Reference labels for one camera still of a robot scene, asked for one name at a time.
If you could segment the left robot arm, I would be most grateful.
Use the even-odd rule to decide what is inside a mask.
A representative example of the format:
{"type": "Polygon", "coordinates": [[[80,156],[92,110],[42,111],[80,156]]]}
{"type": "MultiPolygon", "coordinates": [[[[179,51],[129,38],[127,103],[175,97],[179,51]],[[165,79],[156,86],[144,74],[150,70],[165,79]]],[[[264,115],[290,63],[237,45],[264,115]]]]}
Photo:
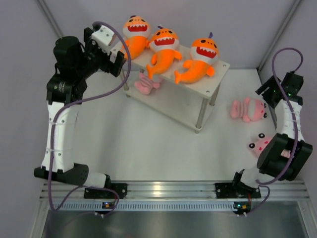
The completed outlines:
{"type": "Polygon", "coordinates": [[[47,83],[49,130],[42,164],[34,169],[40,179],[76,186],[93,186],[95,193],[107,198],[112,192],[109,175],[93,172],[72,159],[75,126],[87,89],[86,80],[101,70],[117,77],[125,63],[118,52],[111,61],[111,45],[119,34],[104,25],[84,29],[84,43],[75,36],[58,39],[53,49],[55,73],[47,83]]]}

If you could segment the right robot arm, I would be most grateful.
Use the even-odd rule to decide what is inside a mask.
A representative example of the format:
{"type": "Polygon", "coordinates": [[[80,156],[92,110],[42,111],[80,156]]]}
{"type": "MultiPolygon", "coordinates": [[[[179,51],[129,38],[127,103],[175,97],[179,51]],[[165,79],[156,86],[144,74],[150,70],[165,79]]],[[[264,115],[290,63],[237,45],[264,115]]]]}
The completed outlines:
{"type": "Polygon", "coordinates": [[[256,93],[262,97],[247,97],[243,102],[234,101],[230,115],[245,122],[264,118],[265,109],[271,107],[276,115],[276,133],[268,136],[261,132],[249,144],[257,164],[254,169],[236,172],[231,184],[235,196],[253,196],[260,186],[276,181],[293,181],[312,154],[313,146],[301,132],[300,112],[303,98],[298,96],[304,78],[294,71],[286,73],[283,80],[272,76],[256,93]]]}

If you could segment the large orange shark plush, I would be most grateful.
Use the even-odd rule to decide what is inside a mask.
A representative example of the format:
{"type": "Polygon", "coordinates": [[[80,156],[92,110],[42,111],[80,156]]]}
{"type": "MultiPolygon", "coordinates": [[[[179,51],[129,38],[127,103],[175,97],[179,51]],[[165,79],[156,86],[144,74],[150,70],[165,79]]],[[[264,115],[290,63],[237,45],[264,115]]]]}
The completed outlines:
{"type": "Polygon", "coordinates": [[[190,47],[190,59],[184,61],[183,67],[187,69],[186,72],[174,72],[175,84],[195,83],[201,80],[206,75],[214,76],[215,69],[213,64],[219,58],[219,49],[215,43],[213,33],[210,32],[208,37],[196,39],[190,47]]]}

